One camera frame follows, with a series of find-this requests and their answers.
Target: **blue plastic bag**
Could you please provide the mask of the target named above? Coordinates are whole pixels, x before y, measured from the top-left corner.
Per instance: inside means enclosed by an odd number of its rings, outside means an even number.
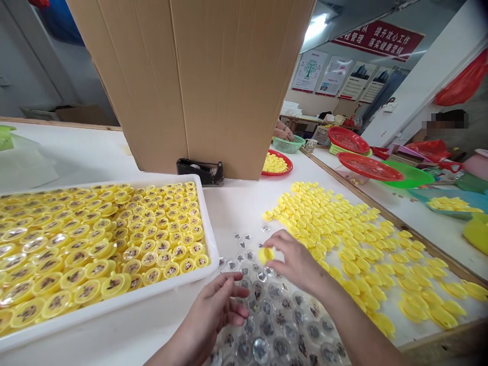
[[[78,46],[85,45],[65,0],[50,0],[49,7],[40,8],[39,12],[54,38]]]

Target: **cup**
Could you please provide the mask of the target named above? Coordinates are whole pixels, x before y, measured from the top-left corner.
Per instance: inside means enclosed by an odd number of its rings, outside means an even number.
[[[303,147],[306,151],[309,153],[313,153],[315,150],[315,147],[317,146],[317,140],[314,139],[306,139],[305,140],[305,146]]]

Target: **wall poster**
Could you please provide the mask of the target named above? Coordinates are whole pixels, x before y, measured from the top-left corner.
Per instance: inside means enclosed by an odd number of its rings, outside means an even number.
[[[380,67],[373,81],[369,83],[361,98],[359,98],[359,101],[364,103],[372,103],[392,72],[393,69],[386,68],[384,66]]]
[[[349,73],[352,62],[350,58],[332,56],[315,94],[335,97]]]
[[[331,42],[405,62],[424,35],[376,20]]]
[[[327,56],[327,53],[315,50],[305,52],[301,56],[291,88],[300,92],[313,93]]]
[[[355,101],[359,97],[359,94],[361,94],[375,69],[376,65],[357,61],[351,75],[349,75],[346,80],[346,85],[344,85],[339,94],[339,98]]]

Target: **red plastic bag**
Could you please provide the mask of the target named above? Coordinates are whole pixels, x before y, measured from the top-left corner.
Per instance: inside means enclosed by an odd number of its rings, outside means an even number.
[[[477,58],[461,72],[456,79],[441,90],[435,99],[440,106],[451,106],[464,103],[478,90],[485,74],[488,72],[486,58],[488,49],[479,54]]]
[[[405,145],[405,147],[425,156],[434,163],[439,163],[441,160],[451,156],[443,140],[412,142],[411,144]]]
[[[39,9],[49,7],[49,0],[29,0],[29,3]]]

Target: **table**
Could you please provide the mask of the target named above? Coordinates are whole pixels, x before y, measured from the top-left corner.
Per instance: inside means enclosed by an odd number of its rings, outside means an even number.
[[[57,161],[55,168],[60,178],[46,184],[46,187],[152,176],[151,173],[140,172],[132,156],[126,155],[127,143],[120,131],[4,124],[17,127],[15,133],[41,143],[40,151]],[[220,255],[235,258],[240,251],[233,239],[234,232],[250,233],[253,236],[250,247],[257,249],[258,243],[269,236],[269,233],[260,230],[262,213],[277,205],[278,197],[284,191],[289,191],[296,180],[317,181],[327,189],[344,194],[352,204],[362,202],[303,153],[287,156],[294,165],[290,174],[262,177],[258,182],[226,180],[223,187],[204,188]],[[280,227],[276,221],[271,223],[272,230]],[[43,364],[51,366],[143,364],[175,332],[207,281],[182,286],[8,351],[0,355],[0,364],[38,364],[40,357]],[[479,325],[483,309],[478,304],[474,308],[470,306],[471,316],[466,322]],[[411,351],[416,348],[412,342],[420,338],[423,340],[419,343],[423,345],[430,344],[434,339],[444,340],[450,334],[463,335],[467,339],[464,331],[472,328],[467,324],[452,332],[439,333],[438,328],[430,324],[423,327],[419,334],[420,330],[405,320],[397,325],[394,343]]]
[[[315,149],[314,156],[332,169],[342,167],[337,156],[327,149]],[[455,258],[475,275],[488,281],[488,256],[462,238],[466,221],[435,213],[420,202],[411,202],[411,196],[405,190],[387,186],[377,180],[370,179],[357,188],[414,228],[451,258]]]
[[[290,125],[288,126],[288,128],[291,130],[291,132],[295,132],[295,129],[296,129],[296,125],[298,123],[300,123],[300,121],[303,121],[303,122],[311,122],[311,123],[316,123],[318,126],[320,125],[327,125],[329,124],[328,122],[326,122],[325,120],[323,119],[319,119],[318,117],[314,117],[314,116],[309,116],[309,115],[301,115],[301,116],[298,116],[298,117],[295,117],[295,116],[288,116],[286,114],[280,114],[280,119],[281,118],[287,118],[288,120],[290,120]],[[349,130],[355,130],[354,127],[349,127],[349,126],[342,126],[344,128],[347,128]]]

